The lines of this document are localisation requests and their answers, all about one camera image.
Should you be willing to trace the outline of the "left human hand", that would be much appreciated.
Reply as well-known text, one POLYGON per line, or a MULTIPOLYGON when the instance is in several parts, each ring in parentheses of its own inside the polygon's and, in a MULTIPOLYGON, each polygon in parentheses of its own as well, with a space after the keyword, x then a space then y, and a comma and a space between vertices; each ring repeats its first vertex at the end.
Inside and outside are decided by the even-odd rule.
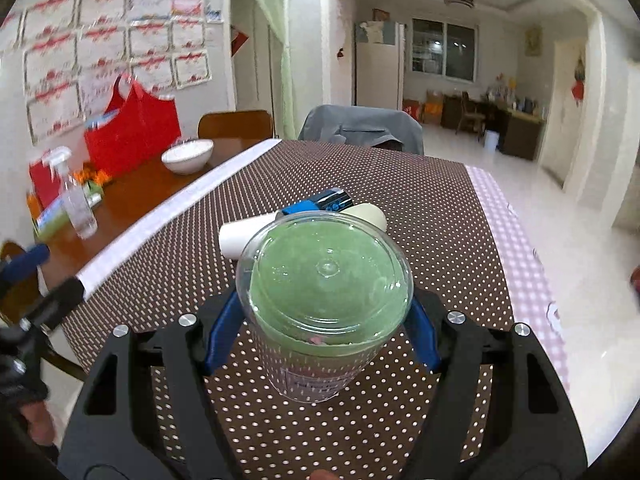
POLYGON ((36 445, 52 446, 55 444, 55 426, 46 402, 38 401, 24 404, 20 407, 20 413, 27 420, 29 437, 36 445))

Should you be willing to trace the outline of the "right human hand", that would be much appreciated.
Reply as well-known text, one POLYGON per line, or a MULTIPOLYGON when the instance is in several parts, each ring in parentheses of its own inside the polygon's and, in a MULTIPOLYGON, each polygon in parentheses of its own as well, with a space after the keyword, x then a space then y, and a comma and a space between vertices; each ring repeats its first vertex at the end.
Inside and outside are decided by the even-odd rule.
POLYGON ((309 480, 340 480, 340 478, 336 474, 332 474, 331 471, 318 469, 310 474, 309 480))

